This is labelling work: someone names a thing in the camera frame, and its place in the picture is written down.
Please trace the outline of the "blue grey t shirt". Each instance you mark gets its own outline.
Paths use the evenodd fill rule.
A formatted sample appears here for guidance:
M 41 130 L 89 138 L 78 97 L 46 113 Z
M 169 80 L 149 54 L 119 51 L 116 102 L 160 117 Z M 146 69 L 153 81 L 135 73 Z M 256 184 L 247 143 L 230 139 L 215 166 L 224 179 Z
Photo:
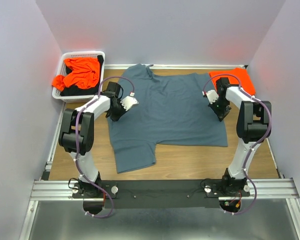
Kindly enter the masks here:
M 118 173 L 153 166 L 158 144 L 228 146 L 225 124 L 202 93 L 214 88 L 207 73 L 161 76 L 137 64 L 125 70 L 119 84 L 124 96 L 135 87 L 138 105 L 108 121 Z

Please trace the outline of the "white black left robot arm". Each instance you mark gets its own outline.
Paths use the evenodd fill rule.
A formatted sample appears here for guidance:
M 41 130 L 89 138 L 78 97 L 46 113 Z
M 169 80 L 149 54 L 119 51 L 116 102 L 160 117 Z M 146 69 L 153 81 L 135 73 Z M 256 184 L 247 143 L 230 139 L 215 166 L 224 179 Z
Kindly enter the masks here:
M 98 91 L 91 100 L 75 109 L 67 108 L 63 112 L 58 144 L 72 157 L 79 173 L 72 190 L 75 198 L 108 197 L 102 186 L 99 170 L 92 156 L 95 136 L 95 120 L 103 113 L 111 121 L 117 122 L 131 108 L 139 104 L 135 92 L 123 97 L 123 88 L 117 82 L 110 82 L 104 91 Z

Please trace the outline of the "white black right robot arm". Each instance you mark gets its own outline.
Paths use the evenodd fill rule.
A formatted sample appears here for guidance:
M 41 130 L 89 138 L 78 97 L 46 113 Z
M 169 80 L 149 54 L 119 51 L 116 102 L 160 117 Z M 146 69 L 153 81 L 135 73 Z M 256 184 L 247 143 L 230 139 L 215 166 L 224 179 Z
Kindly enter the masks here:
M 230 76 L 216 75 L 216 89 L 202 92 L 219 121 L 223 121 L 229 114 L 230 103 L 239 110 L 236 124 L 237 149 L 231 164 L 216 184 L 216 191 L 224 196 L 233 196 L 244 190 L 255 152 L 270 136 L 272 128 L 271 103 L 247 93 L 240 82 L 231 84 Z

